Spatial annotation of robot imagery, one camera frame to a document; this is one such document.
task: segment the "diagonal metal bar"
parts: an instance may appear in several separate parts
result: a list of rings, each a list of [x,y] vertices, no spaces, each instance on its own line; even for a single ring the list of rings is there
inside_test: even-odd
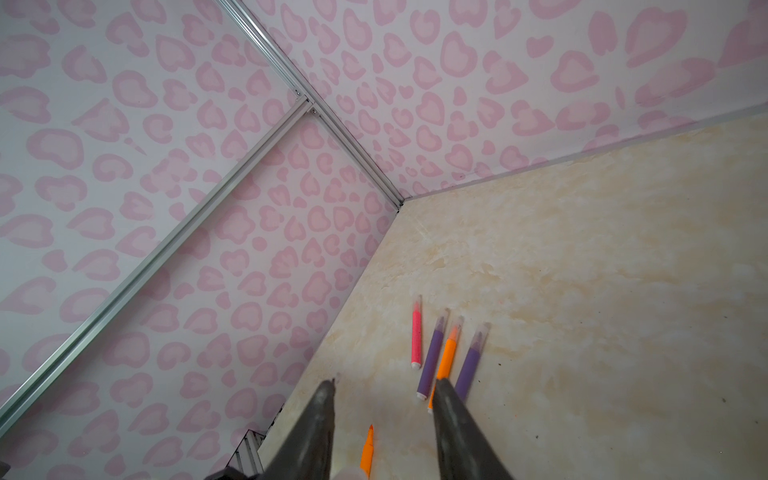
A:
[[[216,207],[245,178],[278,141],[314,104],[301,95],[235,168],[158,245],[123,283],[91,314],[72,335],[38,368],[0,408],[0,437],[24,414],[61,375],[96,335],[111,322],[141,287],[160,269]]]
[[[262,52],[274,69],[291,85],[296,93],[305,94],[314,104],[321,121],[327,126],[338,142],[352,155],[352,158],[368,174],[373,182],[399,210],[404,197],[398,192],[392,181],[381,171],[368,152],[357,139],[347,130],[336,113],[328,106],[315,88],[304,77],[288,56],[266,32],[253,13],[241,0],[217,0],[225,12],[235,21],[246,36]]]

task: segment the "pink wall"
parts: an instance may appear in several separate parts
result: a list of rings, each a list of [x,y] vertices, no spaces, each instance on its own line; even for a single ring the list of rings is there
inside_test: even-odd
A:
[[[269,427],[394,215],[302,119],[3,439],[9,478],[222,468]]]
[[[766,0],[246,0],[406,196],[768,101]]]
[[[212,0],[0,15],[3,403],[293,94]]]

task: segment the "pink marker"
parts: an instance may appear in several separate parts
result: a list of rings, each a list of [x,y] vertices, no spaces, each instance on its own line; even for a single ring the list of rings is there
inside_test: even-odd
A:
[[[422,368],[422,296],[413,298],[413,331],[411,333],[411,368]]]

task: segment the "purple marker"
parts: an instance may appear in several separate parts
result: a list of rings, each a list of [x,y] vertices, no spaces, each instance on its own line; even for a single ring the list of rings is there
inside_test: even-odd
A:
[[[435,369],[437,368],[438,357],[440,357],[440,347],[442,347],[442,337],[445,335],[445,327],[448,325],[448,309],[443,310],[442,315],[438,317],[435,324],[435,332],[432,334],[432,341],[429,344],[427,358],[424,361],[422,378],[419,380],[419,387],[416,389],[416,397],[419,400],[427,400],[432,389],[432,380],[435,379]]]
[[[488,338],[488,331],[490,329],[490,323],[480,325],[475,331],[475,336],[472,337],[472,344],[469,346],[469,350],[467,350],[467,356],[464,358],[464,365],[462,365],[462,371],[458,374],[455,387],[456,394],[462,402],[467,400],[469,386],[475,377],[475,370],[478,368],[478,362],[480,362],[482,347],[485,346],[485,339]]]

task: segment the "marker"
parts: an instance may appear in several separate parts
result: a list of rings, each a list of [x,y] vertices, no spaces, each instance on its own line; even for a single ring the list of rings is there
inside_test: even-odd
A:
[[[442,351],[442,360],[440,360],[440,368],[437,369],[437,380],[447,379],[451,375],[451,365],[453,364],[453,356],[456,354],[456,343],[458,342],[458,336],[462,332],[462,324],[464,323],[464,317],[459,315],[456,324],[451,328],[451,334],[448,335],[448,339],[445,341],[445,348]],[[432,389],[432,397],[429,399],[429,411],[432,412],[432,400],[435,398],[435,389]]]
[[[413,299],[413,325],[411,332],[411,368],[422,368],[422,296]]]
[[[467,356],[464,358],[464,365],[462,365],[462,371],[458,374],[455,387],[456,394],[462,402],[467,400],[467,393],[469,393],[469,387],[472,385],[472,379],[475,377],[475,370],[478,368],[482,347],[485,346],[485,339],[488,338],[488,331],[490,329],[490,323],[480,325],[475,331],[475,336],[472,337],[472,344],[469,346],[469,350],[467,350]]]
[[[427,358],[424,361],[422,378],[419,380],[419,387],[416,389],[416,397],[419,400],[427,400],[429,389],[432,388],[432,379],[435,378],[437,359],[440,357],[440,347],[442,346],[442,338],[445,336],[449,314],[450,310],[443,310],[435,324],[435,332],[432,334],[432,341],[429,343],[429,350],[427,350]]]
[[[360,468],[366,475],[371,476],[371,461],[373,460],[373,425],[368,428],[368,438],[366,446],[362,447],[362,458],[360,459]]]

